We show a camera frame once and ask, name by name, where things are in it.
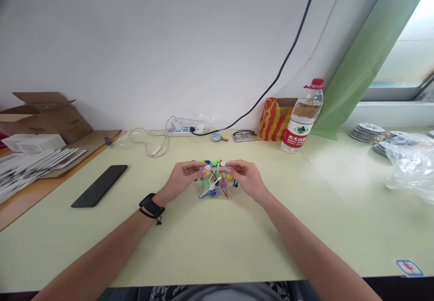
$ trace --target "screwdriver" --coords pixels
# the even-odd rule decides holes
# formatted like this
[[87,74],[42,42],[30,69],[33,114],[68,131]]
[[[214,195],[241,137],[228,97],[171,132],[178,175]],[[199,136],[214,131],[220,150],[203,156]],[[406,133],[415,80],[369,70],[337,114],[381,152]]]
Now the screwdriver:
[[112,145],[113,142],[112,142],[112,140],[110,139],[110,137],[107,136],[107,134],[105,133],[105,131],[103,131],[103,134],[104,134],[104,141],[105,141],[105,143],[106,143],[108,146]]

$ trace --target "windowsill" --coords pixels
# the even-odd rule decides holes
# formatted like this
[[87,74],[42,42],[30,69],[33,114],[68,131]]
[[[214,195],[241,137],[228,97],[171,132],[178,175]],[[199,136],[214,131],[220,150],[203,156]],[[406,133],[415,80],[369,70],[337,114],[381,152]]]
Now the windowsill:
[[384,106],[434,106],[434,102],[429,101],[361,101],[357,104],[358,106],[376,106],[376,107],[384,107]]
[[434,102],[362,101],[354,108],[342,127],[369,122],[381,127],[434,126]]

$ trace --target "light green desk surface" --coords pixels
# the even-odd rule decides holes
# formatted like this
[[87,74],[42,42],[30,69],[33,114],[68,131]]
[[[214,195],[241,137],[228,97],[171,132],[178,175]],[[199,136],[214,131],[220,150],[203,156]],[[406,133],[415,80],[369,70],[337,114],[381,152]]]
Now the light green desk surface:
[[[142,144],[107,149],[0,232],[0,292],[42,289],[157,192],[176,162],[218,158],[255,162],[269,190],[360,275],[401,275],[396,258],[433,275],[434,208],[388,191],[387,159],[344,133],[339,138],[309,136],[296,155],[280,142],[207,136],[171,138],[156,159]],[[96,207],[70,207],[115,164],[129,167]],[[163,224],[149,230],[113,287],[303,279],[265,212],[240,187],[231,201],[198,195],[193,184],[167,206]]]
[[[400,130],[426,134],[432,128]],[[302,153],[344,201],[346,209],[357,215],[373,239],[386,248],[390,260],[411,259],[426,276],[433,276],[434,205],[410,191],[388,189],[386,177],[394,173],[391,162],[371,145],[349,137],[350,131],[340,129],[337,141],[310,135]]]

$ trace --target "red bottle cap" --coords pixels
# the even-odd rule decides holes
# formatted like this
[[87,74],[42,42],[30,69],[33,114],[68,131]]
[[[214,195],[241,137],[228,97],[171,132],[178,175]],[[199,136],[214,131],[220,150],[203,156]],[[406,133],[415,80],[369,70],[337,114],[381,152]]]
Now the red bottle cap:
[[322,85],[324,83],[324,79],[313,79],[312,81],[312,85],[317,86],[317,85]]

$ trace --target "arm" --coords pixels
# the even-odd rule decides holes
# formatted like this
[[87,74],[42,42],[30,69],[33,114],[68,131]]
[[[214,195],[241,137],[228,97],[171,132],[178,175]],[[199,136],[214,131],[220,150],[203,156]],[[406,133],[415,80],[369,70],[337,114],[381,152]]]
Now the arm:
[[[166,185],[152,198],[160,207],[202,176],[201,162],[177,163]],[[155,220],[139,211],[55,277],[33,300],[95,301],[116,278]]]
[[381,301],[371,287],[265,187],[255,164],[227,162],[243,190],[267,212],[289,252],[323,301]]

